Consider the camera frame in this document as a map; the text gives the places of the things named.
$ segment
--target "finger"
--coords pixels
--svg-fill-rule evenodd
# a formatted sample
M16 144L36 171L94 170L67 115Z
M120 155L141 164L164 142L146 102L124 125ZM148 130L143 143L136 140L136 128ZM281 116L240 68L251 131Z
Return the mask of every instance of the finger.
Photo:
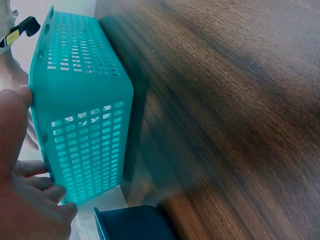
M32 137L29 136L28 133L25 135L24 140L25 140L26 144L29 145L29 147L31 147L34 150L39 150L37 143L32 139Z
M27 117L28 117L30 125L34 128L34 122L32 121L32 115L31 115L30 111L27 112Z
M36 131L34 127L31 125L30 121L28 121L27 132L31 138L37 139Z
M56 185L47 190L44 190L43 193L45 194L47 199L58 204L66 195L66 188L61 185Z
M48 172L45 162L41 160L18 161L17 164L19 173L24 178Z
M50 177L37 177L31 176L24 179L25 184L34 187L41 191L47 190L55 185L55 183L50 179Z
M65 205L59 206L59 208L62 211L62 214L66 217L68 222L71 224L73 219L75 219L78 213L77 205L75 205L73 202L68 202Z
M15 92L19 95L20 99L25 105L26 109L29 109L29 107L32 104L32 92L28 85L22 85L18 87Z
M27 130L27 109L32 102L28 86L0 91L0 174L10 176Z

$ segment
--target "black object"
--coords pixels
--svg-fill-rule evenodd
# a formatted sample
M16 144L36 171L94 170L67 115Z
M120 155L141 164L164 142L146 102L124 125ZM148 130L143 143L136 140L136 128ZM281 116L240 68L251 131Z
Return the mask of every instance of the black object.
M24 21L22 21L17 26L11 28L10 32L2 39L0 42L0 48L5 48L11 44L8 43L7 37L10 36L12 33L18 30L18 37L25 31L28 37L35 35L40 29L40 24L33 16L27 17Z
M170 223L149 205L99 211L95 223L101 240L178 240Z

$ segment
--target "wooden surface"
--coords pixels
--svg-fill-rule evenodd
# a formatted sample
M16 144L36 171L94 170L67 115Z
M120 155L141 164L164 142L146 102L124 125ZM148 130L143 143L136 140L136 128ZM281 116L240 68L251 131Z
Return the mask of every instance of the wooden surface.
M320 239L320 2L97 0L135 96L123 193L182 240Z

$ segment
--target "yellow label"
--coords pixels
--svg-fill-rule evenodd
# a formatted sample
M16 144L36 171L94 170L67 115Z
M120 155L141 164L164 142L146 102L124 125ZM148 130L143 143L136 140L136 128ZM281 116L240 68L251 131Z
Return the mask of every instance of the yellow label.
M15 40L17 40L20 37L19 29L15 30L14 32L10 33L6 37L6 44L11 45Z

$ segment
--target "floor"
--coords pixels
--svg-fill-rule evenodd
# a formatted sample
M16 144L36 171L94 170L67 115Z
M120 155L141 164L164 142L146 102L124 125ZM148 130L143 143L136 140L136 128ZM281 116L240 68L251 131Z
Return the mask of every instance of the floor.
M19 16L16 23L23 21L28 16L36 17L42 24L51 5L55 10L74 14L94 16L95 0L11 0L12 10L18 9ZM21 67L28 73L33 53L36 47L39 32L33 37L25 35L14 43L12 52L19 61ZM23 145L20 160L42 159L39 151L30 149ZM79 207L79 213L72 223L71 240L98 240L96 224L94 222L93 207L98 207L100 211L119 209L127 207L121 189L117 186L114 189L96 197L92 201Z

